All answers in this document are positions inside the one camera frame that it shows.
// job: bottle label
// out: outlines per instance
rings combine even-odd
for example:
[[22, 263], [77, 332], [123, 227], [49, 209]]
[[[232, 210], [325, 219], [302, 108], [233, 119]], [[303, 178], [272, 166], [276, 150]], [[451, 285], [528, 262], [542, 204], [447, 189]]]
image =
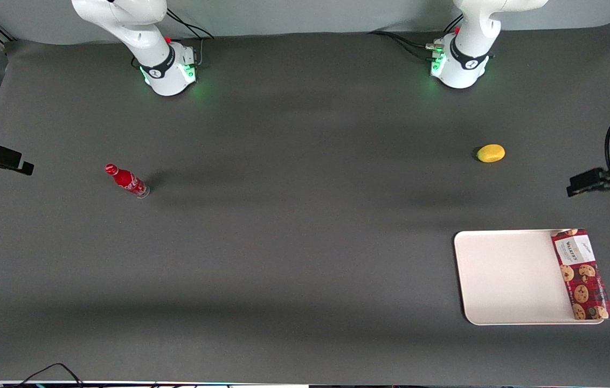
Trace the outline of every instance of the bottle label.
[[144, 184], [143, 181], [137, 179], [137, 177], [132, 174], [132, 172], [130, 174], [130, 177], [132, 178], [132, 180], [130, 180], [130, 183], [127, 186], [121, 187], [123, 187], [124, 190], [131, 192], [132, 194], [135, 194], [138, 197], [141, 196], [147, 189], [147, 186]]

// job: yellow fruit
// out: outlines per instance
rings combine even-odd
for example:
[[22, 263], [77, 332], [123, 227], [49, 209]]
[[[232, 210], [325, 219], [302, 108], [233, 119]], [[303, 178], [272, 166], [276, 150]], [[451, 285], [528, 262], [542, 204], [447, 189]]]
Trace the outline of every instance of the yellow fruit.
[[477, 152], [477, 159], [479, 159], [480, 162], [485, 163], [498, 162], [504, 159], [506, 154], [507, 152], [501, 145], [488, 144], [485, 145], [485, 147], [480, 148], [480, 150]]

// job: gray tabletop surface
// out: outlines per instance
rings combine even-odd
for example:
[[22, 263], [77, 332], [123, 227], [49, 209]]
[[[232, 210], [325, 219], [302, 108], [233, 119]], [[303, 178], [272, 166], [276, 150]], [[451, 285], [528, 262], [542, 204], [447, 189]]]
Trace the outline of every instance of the gray tabletop surface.
[[122, 45], [10, 45], [0, 144], [36, 168], [0, 170], [0, 379], [610, 386], [610, 321], [472, 325], [453, 252], [588, 228], [610, 295], [610, 193], [566, 197], [603, 165], [610, 25], [493, 50], [458, 91], [385, 37], [216, 39], [162, 98]]

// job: cookie package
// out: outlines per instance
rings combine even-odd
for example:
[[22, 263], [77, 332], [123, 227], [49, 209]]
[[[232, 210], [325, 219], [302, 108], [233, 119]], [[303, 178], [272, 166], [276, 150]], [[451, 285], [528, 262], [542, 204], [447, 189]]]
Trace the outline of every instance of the cookie package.
[[610, 300], [585, 229], [569, 229], [552, 236], [573, 316], [578, 320], [610, 319]]

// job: coca-cola bottle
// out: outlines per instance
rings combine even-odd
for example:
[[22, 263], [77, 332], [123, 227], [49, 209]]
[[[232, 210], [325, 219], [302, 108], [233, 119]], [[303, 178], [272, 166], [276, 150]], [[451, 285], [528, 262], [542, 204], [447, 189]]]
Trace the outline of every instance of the coca-cola bottle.
[[145, 198], [149, 194], [149, 187], [132, 172], [119, 169], [113, 164], [106, 164], [105, 171], [113, 177], [118, 186], [135, 194], [138, 198]]

